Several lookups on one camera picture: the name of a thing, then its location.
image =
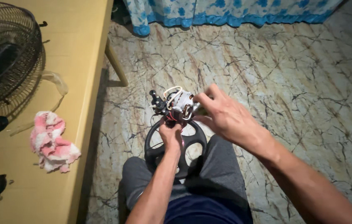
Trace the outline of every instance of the pink towel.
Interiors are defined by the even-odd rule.
[[[68,172],[69,164],[80,156],[80,150],[61,135],[65,121],[51,111],[40,111],[35,116],[35,127],[31,133],[32,151],[39,156],[39,165],[47,171],[57,168]]]

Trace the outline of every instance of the left hand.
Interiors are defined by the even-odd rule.
[[[177,122],[173,128],[168,128],[165,123],[166,117],[164,116],[160,120],[159,134],[164,142],[165,152],[168,150],[180,150],[183,147],[181,133],[185,124]]]

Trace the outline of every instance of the wooden table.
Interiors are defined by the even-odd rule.
[[[113,50],[105,48],[113,0],[5,2],[28,9],[38,23],[48,23],[41,28],[42,40],[50,40],[44,44],[45,69],[61,74],[69,86],[56,113],[66,121],[63,138],[79,147],[82,156],[69,173],[47,174],[33,166],[39,159],[29,147],[31,129],[13,137],[6,131],[33,121],[38,111],[50,110],[59,100],[55,85],[41,81],[26,109],[0,132],[0,174],[14,180],[2,193],[0,224],[75,223],[105,49],[127,85]]]

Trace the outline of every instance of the right hand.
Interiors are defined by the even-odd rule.
[[[207,125],[213,132],[253,155],[265,155],[273,139],[269,131],[256,122],[249,111],[237,101],[231,99],[217,85],[212,84],[193,98],[199,102],[209,116],[196,115],[193,120]]]

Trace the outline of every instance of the forearm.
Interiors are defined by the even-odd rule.
[[[126,223],[162,223],[168,208],[180,150],[167,149]]]
[[[352,204],[321,174],[276,140],[258,156],[307,223],[352,223]]]

